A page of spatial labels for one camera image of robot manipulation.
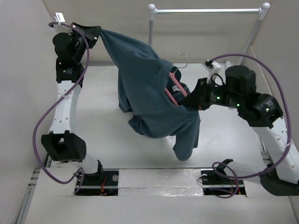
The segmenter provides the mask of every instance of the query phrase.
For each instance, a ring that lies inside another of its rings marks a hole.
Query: metal pole
[[[249,47],[251,46],[251,44],[252,44],[252,42],[253,42],[253,40],[254,40],[257,32],[258,32],[258,30],[261,27],[262,21],[265,18],[265,16],[266,16],[267,11],[268,11],[269,8],[270,8],[270,4],[267,3],[267,2],[262,5],[262,8],[261,8],[261,10],[260,10],[260,12],[258,14],[258,19],[257,19],[257,21],[256,21],[256,23],[255,23],[255,25],[254,25],[254,27],[253,27],[253,29],[252,29],[249,37],[248,37],[248,40],[246,41],[246,44],[245,44],[244,49],[242,51],[242,54],[246,54],[247,53]],[[243,62],[243,59],[244,59],[243,57],[240,57],[237,65],[241,65],[242,62]]]
[[[154,18],[157,13],[156,6],[149,4],[149,45],[153,46],[153,35],[154,35]]]
[[[258,14],[259,8],[248,9],[157,9],[157,14],[178,14],[178,13],[242,13],[242,14]]]

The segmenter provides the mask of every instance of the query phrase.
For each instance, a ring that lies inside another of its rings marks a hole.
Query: garment
[[[104,29],[100,36],[119,69],[119,107],[134,114],[129,125],[150,138],[176,136],[173,147],[176,157],[181,161],[189,159],[198,146],[199,112],[174,105],[165,94],[167,87],[178,102],[185,98],[172,89],[174,83],[169,73],[175,70],[174,65],[160,59],[149,45],[136,39]],[[175,77],[180,81],[179,71]],[[182,86],[190,93],[185,84]]]

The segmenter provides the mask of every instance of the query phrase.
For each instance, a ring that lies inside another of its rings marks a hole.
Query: horizontal white rod
[[[248,9],[156,9],[157,14],[171,13],[243,13],[243,14],[258,14],[259,8]]]

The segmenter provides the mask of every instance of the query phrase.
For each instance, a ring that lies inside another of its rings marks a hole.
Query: white tag
[[[179,90],[179,88],[178,88],[176,85],[174,85],[174,86],[172,87],[172,91],[175,92],[175,91],[180,91],[180,90]]]

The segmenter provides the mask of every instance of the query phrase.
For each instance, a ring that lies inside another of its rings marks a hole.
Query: clear plastic tape
[[[120,196],[203,196],[200,169],[121,169]]]

